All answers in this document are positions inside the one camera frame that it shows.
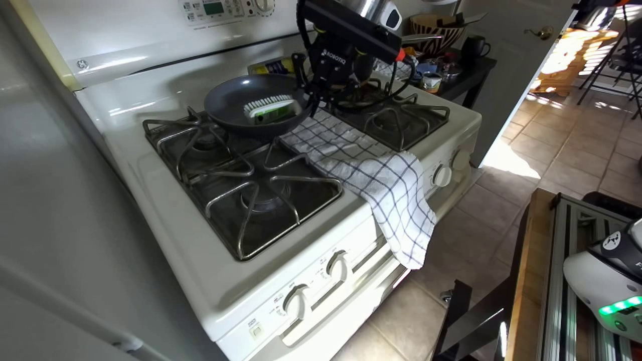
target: floor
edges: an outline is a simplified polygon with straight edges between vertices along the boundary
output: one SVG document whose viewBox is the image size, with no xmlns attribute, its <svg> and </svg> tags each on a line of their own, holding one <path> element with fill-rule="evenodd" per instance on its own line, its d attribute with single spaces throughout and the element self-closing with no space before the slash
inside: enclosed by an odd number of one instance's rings
<svg viewBox="0 0 642 361">
<path fill-rule="evenodd" d="M 602 191 L 642 206 L 642 120 L 630 120 L 632 104 L 622 98 L 590 92 L 583 107 L 576 98 L 525 101 L 471 191 L 439 223 L 425 267 L 399 284 L 337 361 L 429 358 L 445 313 L 439 292 L 461 278 L 476 301 L 508 275 L 534 189 L 579 199 Z"/>
</svg>

